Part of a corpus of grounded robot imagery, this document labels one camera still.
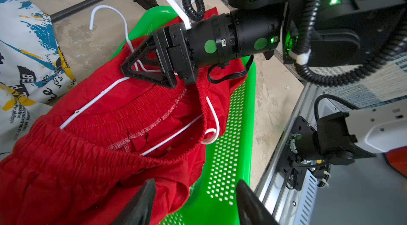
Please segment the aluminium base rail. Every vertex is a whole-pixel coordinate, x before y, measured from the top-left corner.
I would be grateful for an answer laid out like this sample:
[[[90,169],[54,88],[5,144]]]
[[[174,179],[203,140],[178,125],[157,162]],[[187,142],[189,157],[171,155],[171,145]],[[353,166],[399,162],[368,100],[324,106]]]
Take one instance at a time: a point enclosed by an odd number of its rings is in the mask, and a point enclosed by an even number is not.
[[[306,85],[255,194],[280,225],[406,224],[406,100],[344,109]]]

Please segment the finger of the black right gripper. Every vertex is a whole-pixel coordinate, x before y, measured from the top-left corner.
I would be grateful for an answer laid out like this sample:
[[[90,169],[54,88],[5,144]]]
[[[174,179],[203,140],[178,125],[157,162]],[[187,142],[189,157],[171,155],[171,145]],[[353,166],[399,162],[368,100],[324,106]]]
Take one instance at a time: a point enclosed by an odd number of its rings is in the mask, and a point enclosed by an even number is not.
[[[177,86],[177,80],[173,68],[171,66],[160,67],[160,73],[137,71],[131,68],[131,64],[123,63],[120,69],[125,77],[147,81],[155,85],[174,89]]]
[[[152,32],[121,64],[122,72],[159,72],[158,33]]]

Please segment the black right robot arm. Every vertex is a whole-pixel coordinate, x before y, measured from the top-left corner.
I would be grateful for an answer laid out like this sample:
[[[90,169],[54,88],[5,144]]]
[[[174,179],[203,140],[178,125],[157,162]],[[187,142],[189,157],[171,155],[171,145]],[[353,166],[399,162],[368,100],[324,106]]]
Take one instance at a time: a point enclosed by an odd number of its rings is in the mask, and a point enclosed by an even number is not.
[[[182,23],[162,27],[126,59],[126,77],[166,88],[197,82],[198,70],[224,67],[279,42],[299,76],[340,87],[372,75],[407,45],[407,0],[228,0],[229,14],[204,18],[203,0],[181,0]]]

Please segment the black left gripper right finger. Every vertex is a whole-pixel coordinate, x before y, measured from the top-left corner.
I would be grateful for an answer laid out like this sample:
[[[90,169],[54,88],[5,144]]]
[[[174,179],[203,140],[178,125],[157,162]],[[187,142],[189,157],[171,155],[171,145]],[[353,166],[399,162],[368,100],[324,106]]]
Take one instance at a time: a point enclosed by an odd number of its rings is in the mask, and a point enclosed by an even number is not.
[[[241,225],[279,225],[244,180],[237,183],[236,202]]]

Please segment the white blue patterned shorts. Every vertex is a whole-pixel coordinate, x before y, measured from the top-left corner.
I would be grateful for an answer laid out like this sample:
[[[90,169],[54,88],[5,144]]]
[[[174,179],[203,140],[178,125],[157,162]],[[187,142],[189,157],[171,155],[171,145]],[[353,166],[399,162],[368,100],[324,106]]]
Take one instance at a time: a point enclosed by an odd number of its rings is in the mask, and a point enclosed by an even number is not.
[[[1,0],[1,159],[74,85],[50,16],[29,0]]]

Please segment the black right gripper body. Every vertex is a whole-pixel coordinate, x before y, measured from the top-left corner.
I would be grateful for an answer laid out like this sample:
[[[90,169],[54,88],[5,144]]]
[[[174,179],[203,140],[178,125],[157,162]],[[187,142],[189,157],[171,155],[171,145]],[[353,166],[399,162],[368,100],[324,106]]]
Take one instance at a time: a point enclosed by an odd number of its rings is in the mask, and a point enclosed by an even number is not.
[[[197,82],[196,68],[187,45],[187,31],[184,24],[165,26],[152,32],[154,52],[159,61],[161,74],[156,82],[160,86],[176,86],[176,77],[185,85]]]

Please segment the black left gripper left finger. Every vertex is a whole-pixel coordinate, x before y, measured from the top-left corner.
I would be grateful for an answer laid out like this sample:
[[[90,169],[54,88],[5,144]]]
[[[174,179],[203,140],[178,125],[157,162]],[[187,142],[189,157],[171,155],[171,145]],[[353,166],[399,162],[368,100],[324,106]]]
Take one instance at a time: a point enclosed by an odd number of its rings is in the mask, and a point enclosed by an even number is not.
[[[111,224],[149,225],[155,196],[155,179],[148,179]]]

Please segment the white plastic hanger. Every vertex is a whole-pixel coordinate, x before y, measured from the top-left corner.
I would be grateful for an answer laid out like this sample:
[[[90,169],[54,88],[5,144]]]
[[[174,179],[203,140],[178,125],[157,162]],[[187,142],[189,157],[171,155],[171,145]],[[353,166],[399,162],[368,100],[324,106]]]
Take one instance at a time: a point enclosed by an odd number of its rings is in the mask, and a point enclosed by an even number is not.
[[[54,107],[54,147],[63,156],[105,166],[203,156],[225,131],[228,88],[211,84],[207,69],[196,84],[177,79],[174,89],[125,79],[119,66],[129,54],[125,45]]]

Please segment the red shorts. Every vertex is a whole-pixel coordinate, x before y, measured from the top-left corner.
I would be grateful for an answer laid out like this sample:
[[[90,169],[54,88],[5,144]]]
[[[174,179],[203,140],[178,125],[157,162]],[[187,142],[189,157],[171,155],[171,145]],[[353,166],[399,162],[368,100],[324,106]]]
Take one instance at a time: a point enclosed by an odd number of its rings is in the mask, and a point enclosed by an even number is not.
[[[205,141],[225,132],[230,97],[244,70],[199,70],[173,89],[123,79],[128,45],[69,91],[1,162],[1,224],[109,225],[148,179],[156,196],[151,224],[178,211],[201,176]]]

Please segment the green plastic basket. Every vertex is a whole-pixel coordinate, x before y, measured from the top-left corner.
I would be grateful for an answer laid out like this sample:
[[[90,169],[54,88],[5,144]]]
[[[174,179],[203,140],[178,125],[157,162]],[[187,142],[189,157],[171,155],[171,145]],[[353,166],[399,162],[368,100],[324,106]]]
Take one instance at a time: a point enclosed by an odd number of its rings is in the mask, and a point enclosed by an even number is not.
[[[256,68],[230,97],[224,134],[206,149],[200,178],[190,187],[188,201],[162,219],[163,225],[237,225],[235,188],[250,182]]]

